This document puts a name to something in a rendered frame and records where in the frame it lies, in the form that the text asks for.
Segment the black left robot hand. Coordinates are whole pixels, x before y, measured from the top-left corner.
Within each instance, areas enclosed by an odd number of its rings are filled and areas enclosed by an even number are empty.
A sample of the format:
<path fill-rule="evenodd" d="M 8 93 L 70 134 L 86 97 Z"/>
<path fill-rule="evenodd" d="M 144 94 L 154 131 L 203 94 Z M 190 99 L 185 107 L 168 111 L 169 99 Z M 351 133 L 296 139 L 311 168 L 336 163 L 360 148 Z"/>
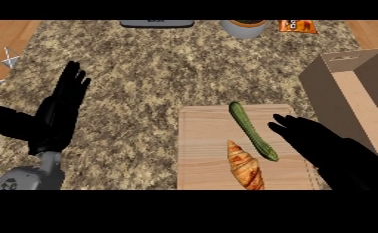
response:
<path fill-rule="evenodd" d="M 0 135 L 26 141 L 29 155 L 60 152 L 67 147 L 89 82 L 79 63 L 69 61 L 35 115 L 0 106 Z"/>

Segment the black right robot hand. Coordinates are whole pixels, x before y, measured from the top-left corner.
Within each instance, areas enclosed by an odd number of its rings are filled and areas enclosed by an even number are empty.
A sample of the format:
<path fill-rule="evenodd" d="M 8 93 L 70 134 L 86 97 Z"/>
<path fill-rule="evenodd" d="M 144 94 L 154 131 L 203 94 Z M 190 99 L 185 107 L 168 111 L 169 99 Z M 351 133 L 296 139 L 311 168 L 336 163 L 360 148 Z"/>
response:
<path fill-rule="evenodd" d="M 332 190 L 378 191 L 378 154 L 318 122 L 272 115 L 270 130 L 308 160 Z"/>

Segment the golden brown croissant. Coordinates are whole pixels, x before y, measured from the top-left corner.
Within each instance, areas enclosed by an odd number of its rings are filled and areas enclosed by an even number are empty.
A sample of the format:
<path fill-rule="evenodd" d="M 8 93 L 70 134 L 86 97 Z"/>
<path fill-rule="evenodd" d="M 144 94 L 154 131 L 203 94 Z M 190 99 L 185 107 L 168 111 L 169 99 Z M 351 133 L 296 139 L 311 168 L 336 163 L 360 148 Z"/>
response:
<path fill-rule="evenodd" d="M 240 186 L 246 190 L 262 190 L 264 181 L 258 160 L 231 140 L 227 141 L 227 161 L 230 173 Z"/>

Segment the brown cardboard box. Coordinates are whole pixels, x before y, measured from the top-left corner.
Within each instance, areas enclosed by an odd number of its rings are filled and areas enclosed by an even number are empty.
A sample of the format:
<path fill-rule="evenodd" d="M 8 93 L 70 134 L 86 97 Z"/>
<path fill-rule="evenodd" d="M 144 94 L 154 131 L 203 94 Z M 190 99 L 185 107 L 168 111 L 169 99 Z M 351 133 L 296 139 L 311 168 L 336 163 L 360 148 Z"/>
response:
<path fill-rule="evenodd" d="M 320 54 L 298 78 L 318 122 L 378 153 L 378 49 Z"/>

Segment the pale wooden cutting board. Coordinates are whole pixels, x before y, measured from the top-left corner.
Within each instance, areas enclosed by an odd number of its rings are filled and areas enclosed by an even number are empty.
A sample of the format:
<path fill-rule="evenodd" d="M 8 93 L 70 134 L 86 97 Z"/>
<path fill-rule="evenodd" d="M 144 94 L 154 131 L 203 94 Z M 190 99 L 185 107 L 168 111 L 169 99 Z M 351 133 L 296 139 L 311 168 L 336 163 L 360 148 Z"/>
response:
<path fill-rule="evenodd" d="M 225 105 L 184 106 L 178 112 L 176 188 L 241 190 L 227 161 L 231 140 L 258 160 L 267 190 L 318 190 L 311 164 L 267 127 L 272 114 L 295 115 L 293 109 L 286 104 L 243 105 L 243 109 L 278 161 L 258 154 Z"/>

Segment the green cucumber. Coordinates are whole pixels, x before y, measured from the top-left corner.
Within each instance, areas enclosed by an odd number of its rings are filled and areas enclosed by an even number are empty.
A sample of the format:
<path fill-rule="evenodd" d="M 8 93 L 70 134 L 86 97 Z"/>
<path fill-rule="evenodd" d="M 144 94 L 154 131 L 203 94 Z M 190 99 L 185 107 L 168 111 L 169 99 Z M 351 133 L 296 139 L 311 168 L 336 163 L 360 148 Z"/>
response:
<path fill-rule="evenodd" d="M 228 113 L 231 115 L 236 124 L 239 125 L 246 137 L 255 147 L 258 154 L 272 162 L 278 161 L 277 153 L 268 143 L 262 140 L 246 115 L 244 109 L 239 102 L 233 101 L 228 104 Z"/>

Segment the dark grey flat appliance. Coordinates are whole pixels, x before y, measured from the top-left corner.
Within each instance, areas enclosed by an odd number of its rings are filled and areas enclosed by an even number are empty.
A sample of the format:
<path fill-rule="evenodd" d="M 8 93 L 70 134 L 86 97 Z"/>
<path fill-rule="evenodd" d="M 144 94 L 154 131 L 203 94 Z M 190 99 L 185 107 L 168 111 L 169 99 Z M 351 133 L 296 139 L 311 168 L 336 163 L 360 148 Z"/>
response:
<path fill-rule="evenodd" d="M 120 20 L 119 24 L 126 28 L 185 28 L 194 20 Z"/>

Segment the orange snack bag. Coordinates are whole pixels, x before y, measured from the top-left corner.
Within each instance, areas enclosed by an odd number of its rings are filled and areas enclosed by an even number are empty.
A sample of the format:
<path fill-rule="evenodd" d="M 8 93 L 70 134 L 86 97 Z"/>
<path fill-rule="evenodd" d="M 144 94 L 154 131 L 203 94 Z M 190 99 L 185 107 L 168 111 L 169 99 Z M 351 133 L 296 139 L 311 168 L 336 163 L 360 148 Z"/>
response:
<path fill-rule="evenodd" d="M 278 21 L 280 32 L 298 32 L 315 34 L 317 30 L 311 20 L 280 20 Z"/>

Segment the grey plant pot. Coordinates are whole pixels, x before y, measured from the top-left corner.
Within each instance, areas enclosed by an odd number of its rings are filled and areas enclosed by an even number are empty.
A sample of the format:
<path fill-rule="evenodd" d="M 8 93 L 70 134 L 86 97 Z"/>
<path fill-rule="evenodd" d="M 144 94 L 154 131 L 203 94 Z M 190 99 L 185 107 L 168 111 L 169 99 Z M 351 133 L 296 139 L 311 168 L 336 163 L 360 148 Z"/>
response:
<path fill-rule="evenodd" d="M 253 39 L 264 31 L 265 20 L 221 20 L 221 27 L 230 36 L 239 39 Z"/>

